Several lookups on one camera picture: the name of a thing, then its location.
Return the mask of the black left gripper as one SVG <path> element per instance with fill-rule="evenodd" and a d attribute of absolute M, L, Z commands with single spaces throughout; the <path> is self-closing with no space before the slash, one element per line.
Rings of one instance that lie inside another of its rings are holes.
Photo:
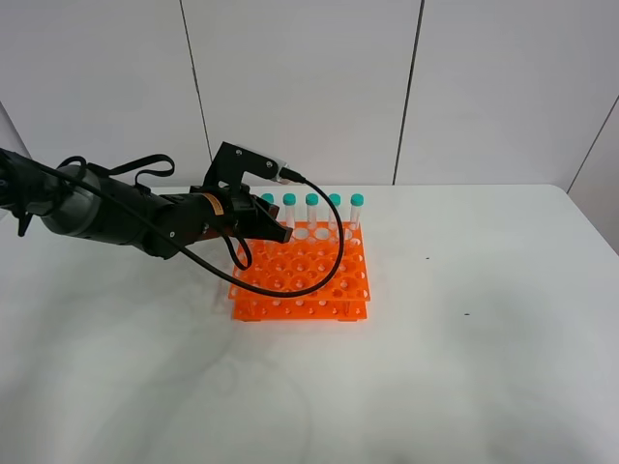
<path fill-rule="evenodd" d="M 167 204 L 159 209 L 159 228 L 165 236 L 186 247 L 197 242 L 222 239 L 232 260 L 243 260 L 236 253 L 232 238 L 242 237 L 237 230 L 248 213 L 235 211 L 223 189 L 164 195 Z M 249 238 L 288 243 L 292 228 L 277 221 L 280 207 L 262 197 L 252 197 L 256 216 Z"/>

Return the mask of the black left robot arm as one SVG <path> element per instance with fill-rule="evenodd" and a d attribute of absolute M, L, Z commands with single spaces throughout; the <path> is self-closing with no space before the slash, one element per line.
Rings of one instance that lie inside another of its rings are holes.
<path fill-rule="evenodd" d="M 156 195 L 139 182 L 129 185 L 118 175 L 151 174 L 150 164 L 170 162 L 153 155 L 112 169 L 81 157 L 63 161 L 57 178 L 18 153 L 1 153 L 1 207 L 18 220 L 23 236 L 31 217 L 51 232 L 118 246 L 136 247 L 169 259 L 196 242 L 224 238 L 285 244 L 291 228 L 277 221 L 279 209 L 251 193 L 243 176 L 275 180 L 282 165 L 255 152 L 224 142 L 202 185 L 187 193 Z"/>

